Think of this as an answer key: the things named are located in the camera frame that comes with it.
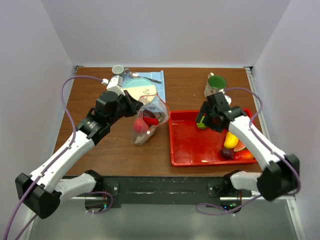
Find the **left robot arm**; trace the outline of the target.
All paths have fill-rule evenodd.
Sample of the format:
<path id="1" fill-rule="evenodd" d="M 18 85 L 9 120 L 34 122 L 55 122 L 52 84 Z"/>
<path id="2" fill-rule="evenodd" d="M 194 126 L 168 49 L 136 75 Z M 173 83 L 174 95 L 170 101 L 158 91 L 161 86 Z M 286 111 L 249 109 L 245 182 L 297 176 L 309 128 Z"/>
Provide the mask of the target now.
<path id="1" fill-rule="evenodd" d="M 114 123 L 123 117 L 135 116 L 143 105 L 127 91 L 101 93 L 95 107 L 88 111 L 59 150 L 29 175 L 20 173 L 16 177 L 19 200 L 41 219 L 52 215 L 67 198 L 67 191 L 58 187 L 65 173 L 110 133 Z"/>

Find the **red apple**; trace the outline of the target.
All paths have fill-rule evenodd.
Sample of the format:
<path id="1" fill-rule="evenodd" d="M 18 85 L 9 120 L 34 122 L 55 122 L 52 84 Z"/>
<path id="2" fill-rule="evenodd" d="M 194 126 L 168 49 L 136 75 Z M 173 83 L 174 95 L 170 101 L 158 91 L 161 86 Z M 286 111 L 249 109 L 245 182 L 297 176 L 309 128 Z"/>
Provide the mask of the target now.
<path id="1" fill-rule="evenodd" d="M 144 122 L 142 118 L 136 118 L 133 123 L 133 130 L 137 132 L 138 134 L 143 134 L 148 131 L 148 126 Z"/>

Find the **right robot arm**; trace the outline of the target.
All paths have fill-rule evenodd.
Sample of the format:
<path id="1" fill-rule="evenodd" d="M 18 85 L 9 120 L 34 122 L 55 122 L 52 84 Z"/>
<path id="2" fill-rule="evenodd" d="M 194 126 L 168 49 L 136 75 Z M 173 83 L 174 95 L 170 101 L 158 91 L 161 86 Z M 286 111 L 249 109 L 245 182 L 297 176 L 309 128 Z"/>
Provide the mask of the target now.
<path id="1" fill-rule="evenodd" d="M 227 174 L 222 185 L 227 196 L 233 197 L 240 190 L 255 191 L 271 202 L 300 190 L 298 157 L 272 144 L 241 107 L 229 105 L 223 92 L 207 96 L 195 120 L 218 133 L 231 132 L 244 143 L 262 170 L 261 173 L 235 170 Z"/>

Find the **red chili pepper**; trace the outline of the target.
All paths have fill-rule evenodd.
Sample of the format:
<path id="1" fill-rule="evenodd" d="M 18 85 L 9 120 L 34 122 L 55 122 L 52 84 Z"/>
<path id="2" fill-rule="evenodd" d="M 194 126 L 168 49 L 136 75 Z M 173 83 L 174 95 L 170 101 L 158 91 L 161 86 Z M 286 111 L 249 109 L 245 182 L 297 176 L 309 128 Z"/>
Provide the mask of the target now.
<path id="1" fill-rule="evenodd" d="M 143 117 L 143 121 L 147 124 L 147 125 L 158 125 L 159 124 L 159 120 L 157 118 L 149 118 L 149 117 Z"/>

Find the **grey toy fish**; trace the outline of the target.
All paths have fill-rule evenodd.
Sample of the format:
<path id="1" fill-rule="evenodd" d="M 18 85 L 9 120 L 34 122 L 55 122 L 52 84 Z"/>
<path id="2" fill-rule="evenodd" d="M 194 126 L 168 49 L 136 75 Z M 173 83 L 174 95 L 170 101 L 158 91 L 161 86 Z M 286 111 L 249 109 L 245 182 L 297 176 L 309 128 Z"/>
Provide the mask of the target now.
<path id="1" fill-rule="evenodd" d="M 132 131 L 132 143 L 136 146 L 143 145 L 149 138 L 151 138 L 156 129 L 148 129 L 147 131 L 144 131 L 142 133 L 139 133 L 135 130 Z"/>

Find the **clear zip top bag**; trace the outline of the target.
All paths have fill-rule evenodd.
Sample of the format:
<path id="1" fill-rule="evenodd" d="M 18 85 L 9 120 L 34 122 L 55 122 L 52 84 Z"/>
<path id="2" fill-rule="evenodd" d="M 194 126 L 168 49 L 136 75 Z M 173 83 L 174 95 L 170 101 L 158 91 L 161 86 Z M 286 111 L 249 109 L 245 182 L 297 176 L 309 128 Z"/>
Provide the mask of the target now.
<path id="1" fill-rule="evenodd" d="M 142 95 L 138 101 L 142 103 L 142 106 L 138 108 L 133 121 L 131 140 L 134 145 L 141 146 L 154 135 L 161 125 L 169 120 L 171 111 L 158 93 Z"/>

